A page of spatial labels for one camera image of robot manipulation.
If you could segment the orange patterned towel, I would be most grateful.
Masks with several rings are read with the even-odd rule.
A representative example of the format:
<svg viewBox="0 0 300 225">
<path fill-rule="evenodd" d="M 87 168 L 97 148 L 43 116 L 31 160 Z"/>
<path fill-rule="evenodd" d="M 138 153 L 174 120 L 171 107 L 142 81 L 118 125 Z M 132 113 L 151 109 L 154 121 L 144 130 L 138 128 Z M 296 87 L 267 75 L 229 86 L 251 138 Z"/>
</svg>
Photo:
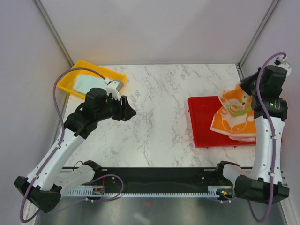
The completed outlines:
<svg viewBox="0 0 300 225">
<path fill-rule="evenodd" d="M 256 128 L 252 98 L 239 84 L 233 90 L 223 90 L 218 96 L 221 107 L 213 116 L 210 130 L 239 142 L 254 142 Z"/>
</svg>

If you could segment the light blue white towel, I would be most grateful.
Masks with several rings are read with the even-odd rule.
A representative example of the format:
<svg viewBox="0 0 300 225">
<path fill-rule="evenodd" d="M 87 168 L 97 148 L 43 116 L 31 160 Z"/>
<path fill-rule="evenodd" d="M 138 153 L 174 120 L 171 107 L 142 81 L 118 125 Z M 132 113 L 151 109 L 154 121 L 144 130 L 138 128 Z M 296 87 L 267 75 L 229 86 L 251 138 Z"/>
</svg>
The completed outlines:
<svg viewBox="0 0 300 225">
<path fill-rule="evenodd" d="M 104 80 L 100 77 L 79 74 L 73 86 L 73 90 L 82 94 L 86 94 L 92 88 L 106 89 Z"/>
</svg>

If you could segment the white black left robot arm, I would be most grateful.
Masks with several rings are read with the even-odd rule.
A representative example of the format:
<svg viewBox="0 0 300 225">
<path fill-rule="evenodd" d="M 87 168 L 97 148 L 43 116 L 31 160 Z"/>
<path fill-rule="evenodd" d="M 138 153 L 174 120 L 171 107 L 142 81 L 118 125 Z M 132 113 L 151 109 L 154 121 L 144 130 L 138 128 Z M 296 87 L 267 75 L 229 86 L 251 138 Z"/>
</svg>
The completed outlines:
<svg viewBox="0 0 300 225">
<path fill-rule="evenodd" d="M 61 137 L 42 161 L 26 177 L 17 177 L 14 186 L 26 200 L 48 213 L 68 191 L 89 182 L 99 184 L 103 174 L 97 170 L 100 166 L 91 160 L 67 175 L 59 176 L 59 173 L 73 152 L 97 129 L 100 121 L 127 121 L 135 115 L 136 111 L 126 96 L 120 96 L 117 91 L 92 88 L 85 95 L 85 101 L 68 116 Z"/>
</svg>

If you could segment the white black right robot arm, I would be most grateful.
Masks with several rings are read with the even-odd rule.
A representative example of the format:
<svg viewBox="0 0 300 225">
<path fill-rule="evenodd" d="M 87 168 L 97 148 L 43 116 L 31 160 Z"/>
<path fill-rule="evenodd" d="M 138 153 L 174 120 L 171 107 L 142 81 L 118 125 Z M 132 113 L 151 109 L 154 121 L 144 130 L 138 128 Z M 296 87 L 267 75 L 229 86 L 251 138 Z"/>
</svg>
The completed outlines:
<svg viewBox="0 0 300 225">
<path fill-rule="evenodd" d="M 238 198 L 267 204 L 289 196 L 280 169 L 282 133 L 287 119 L 287 102 L 280 98 L 287 70 L 268 65 L 242 80 L 240 86 L 252 98 L 256 128 L 255 161 L 249 175 L 235 181 Z"/>
</svg>

